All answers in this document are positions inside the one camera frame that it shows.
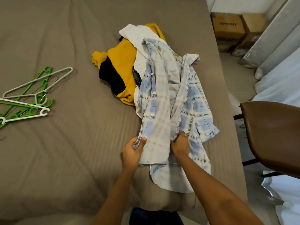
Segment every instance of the person's right arm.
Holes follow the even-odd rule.
[[[171,141],[171,148],[204,207],[210,225],[263,225],[233,192],[201,169],[188,156],[190,145],[185,132],[180,133],[175,142]]]

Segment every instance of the person's left arm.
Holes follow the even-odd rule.
[[[146,143],[146,139],[143,138],[138,148],[134,149],[133,144],[136,140],[137,137],[132,138],[123,148],[123,171],[91,225],[121,224],[130,182],[139,165]]]

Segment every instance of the plaid shirt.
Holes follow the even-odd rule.
[[[150,164],[150,175],[160,188],[193,192],[185,173],[170,151],[170,140],[186,132],[190,158],[209,174],[210,162],[202,143],[219,130],[213,125],[212,113],[200,81],[191,64],[199,55],[176,55],[165,43],[144,39],[148,48],[148,66],[139,91],[143,118],[137,148],[147,138],[140,164]]]

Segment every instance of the chair leg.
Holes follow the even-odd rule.
[[[242,118],[244,118],[244,115],[243,115],[243,114],[240,114],[240,115],[234,115],[234,116],[233,116],[233,119],[234,119],[234,120],[242,119]]]
[[[248,161],[243,162],[243,166],[255,164],[255,163],[258,163],[258,162],[259,162],[258,159],[248,160]]]
[[[283,175],[283,174],[278,173],[277,171],[274,171],[272,173],[268,173],[268,174],[262,175],[262,177],[263,178],[269,178],[269,177],[274,177],[274,176],[279,176],[279,175]]]

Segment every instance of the yellow and black garment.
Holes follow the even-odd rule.
[[[166,41],[156,24],[146,24],[155,34]],[[98,66],[99,78],[110,84],[112,93],[127,104],[134,106],[133,96],[136,83],[132,69],[137,55],[137,49],[125,38],[114,48],[105,52],[95,51],[92,63]]]

